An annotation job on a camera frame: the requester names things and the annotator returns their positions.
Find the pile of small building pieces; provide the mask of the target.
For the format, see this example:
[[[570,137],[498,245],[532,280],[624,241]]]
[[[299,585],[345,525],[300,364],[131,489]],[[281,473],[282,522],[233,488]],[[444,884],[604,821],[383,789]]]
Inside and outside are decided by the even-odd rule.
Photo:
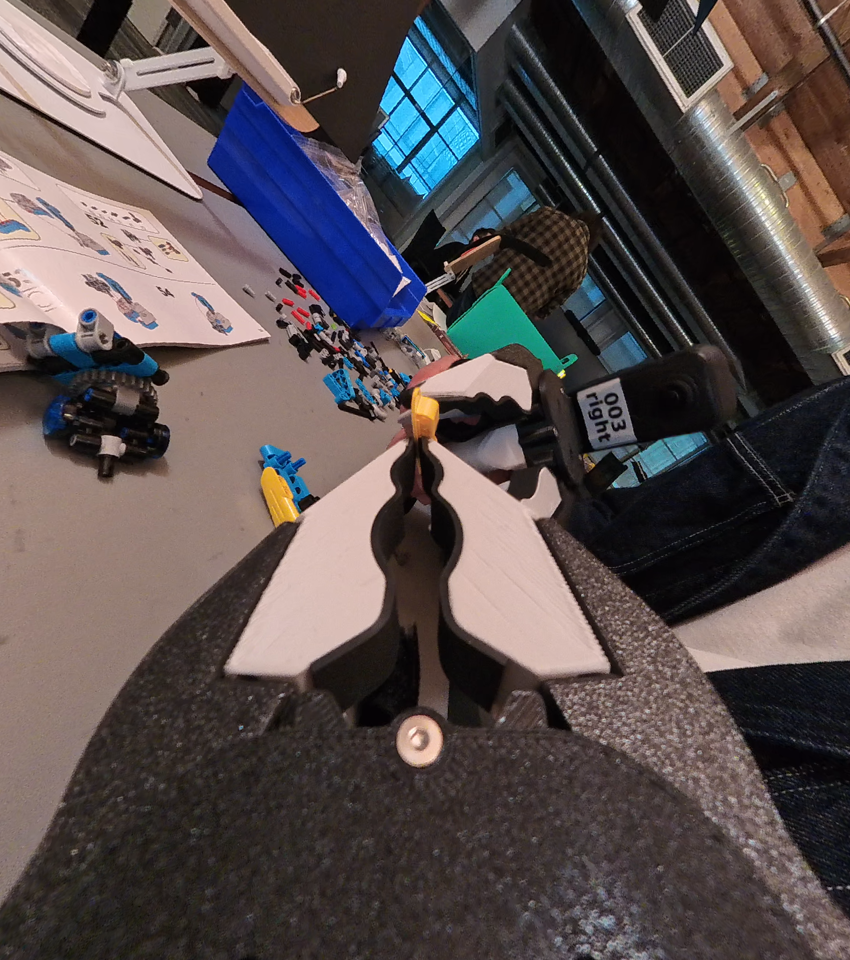
[[[340,411],[382,422],[399,409],[411,375],[361,340],[297,270],[278,267],[263,295],[298,357],[324,370],[322,381]]]

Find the blue-yellow brick assembly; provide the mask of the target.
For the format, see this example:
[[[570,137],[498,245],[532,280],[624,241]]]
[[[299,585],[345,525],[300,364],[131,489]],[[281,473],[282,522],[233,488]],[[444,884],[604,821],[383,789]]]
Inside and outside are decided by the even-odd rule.
[[[289,496],[299,513],[307,510],[319,499],[314,495],[306,481],[300,475],[301,468],[306,460],[293,459],[292,454],[272,444],[264,444],[260,448],[263,470],[271,469],[280,476],[289,490]]]

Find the crumpled clear plastic wrappers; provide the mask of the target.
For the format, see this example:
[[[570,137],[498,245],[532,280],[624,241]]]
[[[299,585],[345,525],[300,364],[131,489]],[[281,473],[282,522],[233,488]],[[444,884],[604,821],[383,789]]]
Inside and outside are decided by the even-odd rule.
[[[379,212],[360,175],[360,164],[350,162],[337,147],[302,137],[300,148],[322,173],[346,207],[359,219],[376,243],[387,250]]]

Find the white folding book stand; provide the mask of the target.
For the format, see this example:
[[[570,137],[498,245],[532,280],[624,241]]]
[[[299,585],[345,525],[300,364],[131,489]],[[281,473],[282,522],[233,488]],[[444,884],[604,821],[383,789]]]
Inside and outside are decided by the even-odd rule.
[[[131,99],[132,91],[239,74],[287,122],[309,132],[318,123],[306,105],[340,91],[347,74],[338,69],[333,86],[304,99],[274,54],[227,3],[172,6],[211,46],[98,66],[19,6],[0,1],[0,90],[201,200],[201,189]]]

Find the person's right forearm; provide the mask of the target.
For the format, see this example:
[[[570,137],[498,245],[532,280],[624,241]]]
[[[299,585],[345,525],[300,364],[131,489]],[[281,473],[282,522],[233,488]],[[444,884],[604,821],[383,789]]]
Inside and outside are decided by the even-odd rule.
[[[670,625],[788,579],[850,543],[850,376],[577,501],[567,529]]]

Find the large paned window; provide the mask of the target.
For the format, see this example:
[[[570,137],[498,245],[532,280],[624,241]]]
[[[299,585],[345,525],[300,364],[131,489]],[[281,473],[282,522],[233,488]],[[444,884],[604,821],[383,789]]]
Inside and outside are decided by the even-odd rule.
[[[402,184],[425,198],[478,144],[473,54],[436,7],[410,27],[380,109],[366,167],[381,186]]]

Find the person's right hand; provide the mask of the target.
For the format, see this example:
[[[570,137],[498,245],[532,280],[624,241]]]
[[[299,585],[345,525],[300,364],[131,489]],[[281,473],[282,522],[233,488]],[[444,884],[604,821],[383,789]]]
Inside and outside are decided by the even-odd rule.
[[[532,371],[503,358],[503,352],[464,360],[446,356],[424,367],[407,390],[438,404],[435,437],[467,465],[503,486],[527,463],[517,421],[532,411]]]

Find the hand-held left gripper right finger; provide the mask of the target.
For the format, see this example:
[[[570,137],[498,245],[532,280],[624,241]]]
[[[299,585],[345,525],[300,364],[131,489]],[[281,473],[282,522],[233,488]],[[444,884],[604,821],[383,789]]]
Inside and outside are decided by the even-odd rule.
[[[481,708],[512,690],[610,673],[610,662],[538,526],[561,502],[533,470],[519,500],[434,440],[425,441],[431,532],[447,555],[438,646],[452,686]]]

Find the blue tracked toy assembly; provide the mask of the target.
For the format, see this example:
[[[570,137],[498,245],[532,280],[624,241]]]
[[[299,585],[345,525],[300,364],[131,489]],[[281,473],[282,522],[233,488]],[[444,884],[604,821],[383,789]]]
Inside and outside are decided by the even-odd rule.
[[[62,388],[44,415],[47,438],[93,456],[101,479],[113,478],[120,462],[165,456],[170,431],[158,421],[156,389],[169,375],[103,315],[82,311],[72,333],[32,322],[25,346],[28,362]]]

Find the teal plastic case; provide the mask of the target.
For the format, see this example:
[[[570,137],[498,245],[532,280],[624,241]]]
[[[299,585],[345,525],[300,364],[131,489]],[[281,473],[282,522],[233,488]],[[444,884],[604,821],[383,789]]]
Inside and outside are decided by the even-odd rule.
[[[565,371],[576,363],[577,355],[558,357],[555,354],[505,287],[510,273],[506,270],[492,288],[449,325],[447,332],[451,342],[469,358],[519,345],[541,361],[545,369],[563,378]]]

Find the open instruction booklet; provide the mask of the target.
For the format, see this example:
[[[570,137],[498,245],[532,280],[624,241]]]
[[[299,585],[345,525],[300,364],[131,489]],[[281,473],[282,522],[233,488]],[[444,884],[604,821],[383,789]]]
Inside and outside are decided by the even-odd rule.
[[[25,368],[30,324],[72,333],[88,308],[145,350],[270,338],[151,211],[0,150],[0,373]]]

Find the blue plastic bin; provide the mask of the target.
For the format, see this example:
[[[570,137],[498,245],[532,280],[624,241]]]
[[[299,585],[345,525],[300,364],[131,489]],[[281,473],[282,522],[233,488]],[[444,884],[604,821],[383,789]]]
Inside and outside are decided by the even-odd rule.
[[[292,134],[243,86],[208,164],[346,324],[402,326],[425,284],[393,246],[382,250]]]

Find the person's white shirt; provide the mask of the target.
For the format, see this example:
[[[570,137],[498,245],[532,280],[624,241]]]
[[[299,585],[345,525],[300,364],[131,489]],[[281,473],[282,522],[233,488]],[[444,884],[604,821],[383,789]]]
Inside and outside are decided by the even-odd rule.
[[[850,661],[850,543],[767,590],[672,630],[707,672]]]

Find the black divider panel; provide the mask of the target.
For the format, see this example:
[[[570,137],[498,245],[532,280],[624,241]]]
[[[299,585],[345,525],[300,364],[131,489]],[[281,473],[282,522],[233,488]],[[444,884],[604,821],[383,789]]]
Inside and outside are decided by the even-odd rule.
[[[410,27],[427,1],[229,1],[274,54],[319,126],[312,137],[358,161],[373,139],[383,93]]]

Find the yellow building piece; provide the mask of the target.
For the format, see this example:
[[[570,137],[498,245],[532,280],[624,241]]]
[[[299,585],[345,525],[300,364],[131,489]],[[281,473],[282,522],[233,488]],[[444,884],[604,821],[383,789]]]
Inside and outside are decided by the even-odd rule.
[[[266,466],[261,477],[261,488],[265,505],[275,527],[298,520],[300,511],[283,474],[272,466]]]
[[[437,444],[437,428],[439,426],[439,403],[433,397],[422,393],[416,387],[411,394],[410,402],[410,439],[409,447],[415,455],[416,473],[422,473],[423,456],[430,451],[430,446]]]

